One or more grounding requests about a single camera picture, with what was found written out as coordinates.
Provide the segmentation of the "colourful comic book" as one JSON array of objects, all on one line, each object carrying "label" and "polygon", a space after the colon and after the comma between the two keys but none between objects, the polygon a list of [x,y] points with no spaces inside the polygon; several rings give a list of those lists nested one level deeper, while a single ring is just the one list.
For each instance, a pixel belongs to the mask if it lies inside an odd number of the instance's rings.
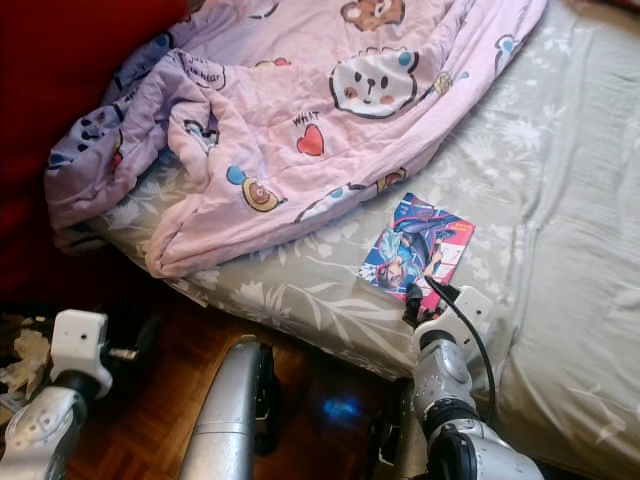
[{"label": "colourful comic book", "polygon": [[417,285],[421,306],[435,308],[440,296],[425,279],[429,276],[440,285],[451,282],[475,230],[471,221],[407,193],[372,244],[358,275],[397,300],[406,300],[410,285]]}]

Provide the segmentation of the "white crumpled tissue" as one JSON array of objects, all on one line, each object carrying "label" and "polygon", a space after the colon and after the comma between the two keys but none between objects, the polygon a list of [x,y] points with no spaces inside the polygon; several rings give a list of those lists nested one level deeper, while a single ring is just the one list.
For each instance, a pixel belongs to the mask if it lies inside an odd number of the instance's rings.
[{"label": "white crumpled tissue", "polygon": [[22,392],[28,398],[35,396],[36,390],[44,383],[51,347],[51,340],[40,332],[20,330],[12,348],[18,360],[5,366],[1,375],[1,380],[10,393]]}]

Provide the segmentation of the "silver left robot leg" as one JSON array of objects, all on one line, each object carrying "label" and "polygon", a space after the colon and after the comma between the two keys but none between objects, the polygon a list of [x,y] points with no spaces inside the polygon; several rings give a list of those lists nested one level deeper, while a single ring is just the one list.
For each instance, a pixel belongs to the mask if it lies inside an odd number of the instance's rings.
[{"label": "silver left robot leg", "polygon": [[273,348],[243,335],[221,358],[178,479],[253,480],[253,460],[278,443],[279,390]]}]

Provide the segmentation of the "grey floral bed sheet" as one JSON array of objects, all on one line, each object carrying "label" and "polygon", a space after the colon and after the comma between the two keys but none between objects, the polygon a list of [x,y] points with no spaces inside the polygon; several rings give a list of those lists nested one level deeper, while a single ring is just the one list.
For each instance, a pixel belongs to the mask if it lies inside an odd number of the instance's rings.
[{"label": "grey floral bed sheet", "polygon": [[357,266],[404,192],[477,227],[454,282],[513,334],[489,344],[499,425],[541,460],[640,480],[640,14],[550,0],[425,173],[174,287],[394,378],[407,328]]}]

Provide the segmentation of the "pink cartoon print quilt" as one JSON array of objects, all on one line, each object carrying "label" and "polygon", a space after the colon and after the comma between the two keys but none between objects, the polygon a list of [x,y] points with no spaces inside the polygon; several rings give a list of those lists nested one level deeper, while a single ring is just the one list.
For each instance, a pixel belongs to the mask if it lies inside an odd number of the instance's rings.
[{"label": "pink cartoon print quilt", "polygon": [[159,278],[306,236],[420,172],[548,0],[202,0],[129,55],[47,160],[61,247],[177,160]]}]

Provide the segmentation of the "red folded mattress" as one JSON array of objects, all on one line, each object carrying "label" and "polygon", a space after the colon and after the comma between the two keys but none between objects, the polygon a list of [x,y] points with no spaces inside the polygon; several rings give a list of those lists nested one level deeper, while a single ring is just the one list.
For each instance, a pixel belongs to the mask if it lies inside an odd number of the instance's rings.
[{"label": "red folded mattress", "polygon": [[120,253],[70,256],[55,246],[45,164],[125,58],[188,10],[187,0],[0,0],[3,305],[90,310],[145,292]]}]

